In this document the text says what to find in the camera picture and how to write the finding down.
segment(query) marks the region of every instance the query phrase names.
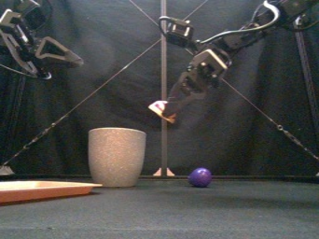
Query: black backdrop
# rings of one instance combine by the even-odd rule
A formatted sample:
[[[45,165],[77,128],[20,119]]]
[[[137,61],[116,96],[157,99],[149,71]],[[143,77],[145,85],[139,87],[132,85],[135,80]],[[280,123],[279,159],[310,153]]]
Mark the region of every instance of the black backdrop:
[[[1,2],[3,11],[12,2]],[[188,175],[199,166],[220,176],[318,173],[315,159],[223,82],[203,101],[183,109],[175,125],[165,125],[147,109],[160,99],[160,91],[171,89],[192,60],[184,49],[167,46],[163,86],[160,31],[155,24],[159,0],[49,2],[52,17],[37,36],[49,35],[60,41],[83,57],[84,66],[52,70],[48,81],[17,77],[1,69],[3,161],[104,86],[11,162],[16,174],[87,175],[87,133],[99,127],[145,131],[144,175],[152,175],[163,161],[176,175]],[[167,1],[167,15],[183,19],[204,2]],[[188,18],[196,27],[195,38],[238,29],[262,2],[208,0]],[[307,33],[307,40],[316,90],[318,27]],[[1,56],[1,63],[15,66],[9,56]],[[278,29],[242,50],[224,78],[318,153],[295,33]]]

